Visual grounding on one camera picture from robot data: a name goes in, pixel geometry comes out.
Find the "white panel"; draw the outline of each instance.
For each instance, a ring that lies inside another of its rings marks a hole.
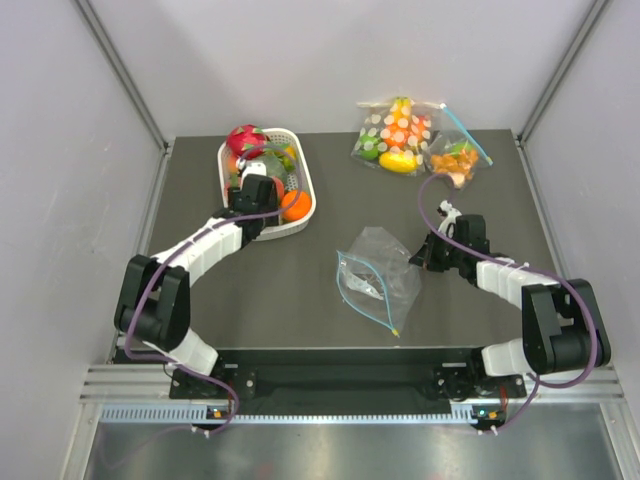
[[[93,0],[165,136],[354,131],[358,101],[523,126],[589,0]]]
[[[5,4],[0,71],[0,476],[51,479],[159,152],[72,2]]]
[[[640,3],[611,3],[529,148],[562,254],[594,285],[640,423]]]

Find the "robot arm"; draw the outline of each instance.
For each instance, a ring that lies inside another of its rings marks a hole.
[[[244,248],[258,237],[264,227],[277,225],[277,217],[240,220],[221,227],[225,219],[278,209],[275,184],[269,177],[243,176],[242,189],[230,188],[229,208],[216,212],[202,228],[174,247],[152,257],[136,255],[125,272],[114,323],[127,332],[133,313],[151,276],[185,243],[191,248],[176,257],[158,281],[157,298],[149,299],[133,335],[193,371],[209,375],[218,359],[216,350],[190,328],[191,286],[224,257]],[[211,230],[202,237],[202,233]]]
[[[522,310],[522,338],[478,349],[475,358],[481,378],[536,372],[539,375],[584,368],[590,351],[589,333],[580,308],[555,280],[521,268],[506,255],[491,253],[481,215],[462,215],[449,202],[442,202],[443,218],[438,229],[458,243],[500,259],[506,265],[481,261],[430,233],[410,262],[427,270],[444,272],[457,268],[471,285],[498,295]],[[611,347],[591,285],[571,280],[586,303],[598,338],[596,367],[611,358]]]

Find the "ziplock bag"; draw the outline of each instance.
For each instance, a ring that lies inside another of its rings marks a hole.
[[[451,110],[445,104],[440,108],[438,132],[429,147],[427,165],[434,173],[449,175],[455,188],[462,188],[477,168],[489,167],[493,161]]]
[[[406,175],[424,173],[433,116],[439,112],[430,105],[396,97],[386,105],[370,106],[351,156],[373,168]]]
[[[411,254],[382,227],[365,227],[348,252],[338,251],[336,281],[354,310],[400,336],[422,288]]]

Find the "tabletop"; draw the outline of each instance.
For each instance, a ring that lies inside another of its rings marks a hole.
[[[494,165],[479,171],[455,199],[482,214],[492,251],[553,270],[551,254],[509,130],[472,132]],[[215,265],[191,290],[191,326],[216,348],[452,347],[521,336],[521,314],[455,271],[421,271],[422,290],[400,338],[352,310],[336,285],[337,250],[366,226],[381,226],[415,253],[427,234],[417,209],[425,176],[366,168],[350,157],[357,133],[299,135],[317,209],[289,237],[253,242]],[[176,139],[149,253],[173,246],[222,207],[217,151],[224,137]],[[449,196],[433,182],[424,205],[435,212]]]

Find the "dragon fruit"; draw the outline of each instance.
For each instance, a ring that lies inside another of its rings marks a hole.
[[[238,157],[251,147],[257,145],[264,145],[269,142],[269,138],[264,134],[261,128],[255,125],[241,125],[234,128],[227,137],[227,145],[233,153]],[[251,152],[246,158],[255,158],[262,155],[264,152],[261,148],[258,148]]]

